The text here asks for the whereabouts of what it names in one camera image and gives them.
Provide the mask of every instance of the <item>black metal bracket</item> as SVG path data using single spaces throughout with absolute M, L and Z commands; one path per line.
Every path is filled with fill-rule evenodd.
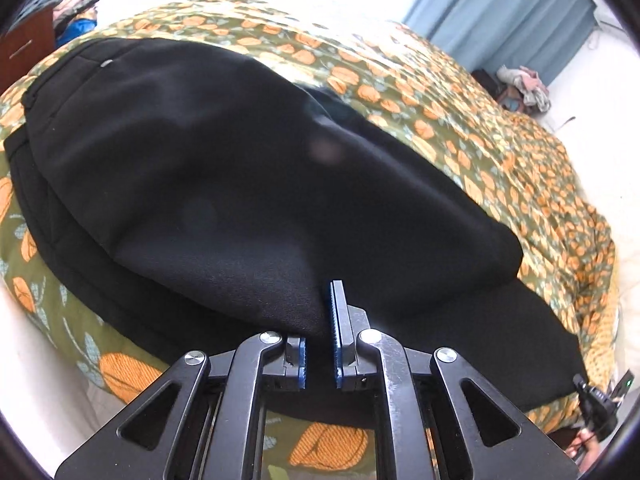
M 376 402 L 377 476 L 575 480 L 578 469 L 456 351 L 404 348 L 331 283 L 335 377 Z M 192 351 L 60 466 L 56 480 L 256 480 L 266 390 L 305 386 L 305 341 L 265 332 L 235 351 Z

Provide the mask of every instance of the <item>black fabric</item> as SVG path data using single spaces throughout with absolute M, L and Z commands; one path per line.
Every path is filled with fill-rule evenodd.
M 167 362 L 261 328 L 304 335 L 310 388 L 281 408 L 354 420 L 335 415 L 322 298 L 342 279 L 374 326 L 420 350 L 455 343 L 522 408 L 584 373 L 577 339 L 516 279 L 508 228 L 331 92 L 204 44 L 110 38 L 22 102 L 5 147 L 40 253 Z
M 484 88 L 491 97 L 497 99 L 498 95 L 502 92 L 502 87 L 504 86 L 502 83 L 497 82 L 483 68 L 474 70 L 471 75 L 480 83 L 480 86 L 482 86 L 482 88 Z

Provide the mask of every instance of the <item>clothing pile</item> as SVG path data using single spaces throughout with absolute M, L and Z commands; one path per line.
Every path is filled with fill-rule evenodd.
M 68 43 L 73 38 L 94 30 L 98 24 L 98 11 L 95 4 L 100 0 L 29 0 L 18 13 L 13 30 L 24 20 L 46 7 L 53 9 L 53 29 L 56 37 L 56 48 Z
M 495 75 L 508 85 L 498 101 L 508 110 L 530 114 L 535 111 L 546 112 L 551 108 L 549 90 L 540 81 L 540 76 L 535 70 L 525 66 L 514 69 L 503 65 Z
M 9 27 L 9 30 L 13 30 L 15 27 L 20 25 L 24 20 L 26 20 L 29 16 L 36 12 L 40 12 L 42 9 L 45 9 L 49 6 L 56 6 L 60 4 L 63 0 L 28 0 L 18 15 L 16 16 L 13 24 Z
M 94 30 L 97 25 L 95 4 L 100 0 L 63 0 L 53 9 L 56 47 Z

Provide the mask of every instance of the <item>orange leaf pattern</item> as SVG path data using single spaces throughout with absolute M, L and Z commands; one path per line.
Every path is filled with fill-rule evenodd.
M 331 69 L 331 75 L 350 85 L 357 85 L 360 81 L 358 74 L 343 66 L 334 66 Z
M 282 30 L 282 27 L 278 27 L 277 25 L 263 25 L 262 31 L 267 34 L 279 34 Z
M 293 55 L 293 59 L 305 65 L 310 65 L 316 60 L 316 56 L 308 50 L 299 50 Z
M 7 176 L 0 178 L 0 223 L 4 220 L 6 212 L 9 211 L 11 200 L 14 197 L 14 184 Z
M 107 386 L 127 404 L 161 375 L 160 370 L 120 353 L 102 355 L 98 366 Z
M 369 85 L 361 85 L 358 88 L 358 96 L 371 103 L 375 103 L 380 100 L 380 92 L 373 88 L 373 86 Z
M 36 305 L 29 289 L 29 285 L 24 278 L 17 276 L 14 278 L 14 294 L 20 304 L 32 314 L 36 311 Z
M 262 43 L 258 38 L 240 38 L 237 43 L 242 46 L 255 46 Z
M 196 25 L 202 25 L 206 21 L 204 16 L 188 16 L 182 20 L 182 24 L 187 27 L 194 27 Z
M 402 102 L 407 106 L 417 106 L 419 101 L 412 95 L 402 94 Z
M 289 463 L 321 471 L 345 471 L 358 464 L 368 443 L 365 430 L 314 422 L 300 437 Z
M 22 243 L 20 244 L 20 254 L 25 262 L 31 260 L 38 252 L 36 243 L 33 241 L 31 232 L 27 229 L 22 237 Z
M 284 52 L 285 54 L 293 54 L 296 51 L 296 48 L 290 44 L 284 44 L 278 47 L 278 50 Z
M 340 56 L 343 60 L 345 61 L 349 61 L 352 63 L 357 63 L 360 61 L 360 58 L 357 56 L 354 56 L 353 54 L 350 54 L 349 52 L 339 48 L 338 49 L 338 56 Z
M 466 175 L 465 175 L 465 190 L 466 190 L 466 193 L 478 203 L 478 205 L 482 205 L 484 203 L 484 197 L 482 196 L 482 191 L 480 191 L 480 188 L 476 185 L 476 183 Z
M 418 119 L 414 123 L 415 132 L 424 140 L 431 139 L 436 133 L 429 123 L 425 123 L 422 119 Z
M 327 83 L 329 83 L 329 86 L 340 95 L 344 95 L 344 93 L 347 91 L 346 83 L 343 80 L 338 79 L 337 77 L 329 76 L 326 81 Z
M 380 101 L 380 106 L 382 106 L 387 112 L 391 112 L 392 114 L 400 113 L 400 107 L 398 106 L 398 103 L 392 101 L 391 99 L 384 99 L 383 101 Z
M 310 46 L 311 48 L 318 48 L 322 44 L 322 41 L 317 38 L 312 38 L 308 34 L 303 34 L 302 32 L 296 34 L 296 41 L 306 46 Z
M 386 128 L 388 126 L 383 116 L 371 114 L 367 119 L 380 128 Z
M 429 162 L 435 162 L 438 156 L 436 150 L 426 140 L 421 137 L 412 137 L 411 142 L 416 147 L 418 153 L 420 153 Z

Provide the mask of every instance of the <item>white floor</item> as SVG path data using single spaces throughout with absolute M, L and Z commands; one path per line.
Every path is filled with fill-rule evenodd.
M 3 280 L 0 355 L 0 410 L 52 477 L 67 456 L 123 407 L 52 351 Z
M 558 131 L 587 198 L 611 225 L 620 263 L 625 366 L 640 376 L 640 56 L 624 34 L 596 31 L 549 85 L 542 119 Z

